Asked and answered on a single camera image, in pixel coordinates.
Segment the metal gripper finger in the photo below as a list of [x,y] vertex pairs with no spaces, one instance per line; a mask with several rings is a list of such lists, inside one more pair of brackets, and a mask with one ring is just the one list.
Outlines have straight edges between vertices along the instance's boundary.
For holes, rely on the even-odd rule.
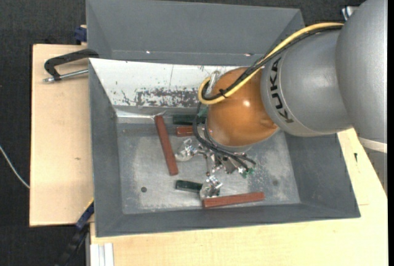
[[199,148],[193,145],[192,139],[185,139],[176,150],[174,156],[177,162],[187,162],[200,152]]
[[220,195],[220,189],[223,183],[218,180],[214,175],[208,177],[206,181],[202,184],[199,191],[199,196],[201,198],[212,198]]

